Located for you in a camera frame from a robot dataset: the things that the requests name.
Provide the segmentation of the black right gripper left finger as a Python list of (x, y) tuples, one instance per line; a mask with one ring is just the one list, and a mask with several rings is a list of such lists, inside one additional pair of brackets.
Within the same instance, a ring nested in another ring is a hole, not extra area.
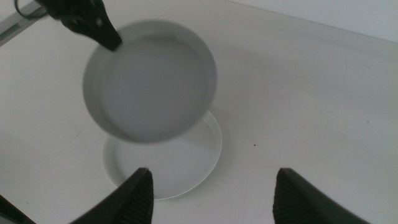
[(114, 192), (74, 220), (75, 224), (151, 224), (154, 183), (148, 168), (139, 168)]

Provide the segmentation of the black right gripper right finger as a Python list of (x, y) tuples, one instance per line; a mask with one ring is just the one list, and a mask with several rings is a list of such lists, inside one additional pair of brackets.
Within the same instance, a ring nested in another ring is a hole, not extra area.
[(291, 168), (279, 169), (272, 213), (276, 224), (366, 224)]

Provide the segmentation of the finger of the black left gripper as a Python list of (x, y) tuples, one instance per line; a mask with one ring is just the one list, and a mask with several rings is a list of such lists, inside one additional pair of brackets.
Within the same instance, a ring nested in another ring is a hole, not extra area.
[(122, 44), (122, 39), (116, 29), (109, 21), (102, 17), (79, 18), (75, 22), (78, 33), (95, 40), (102, 47), (110, 51), (114, 52)]

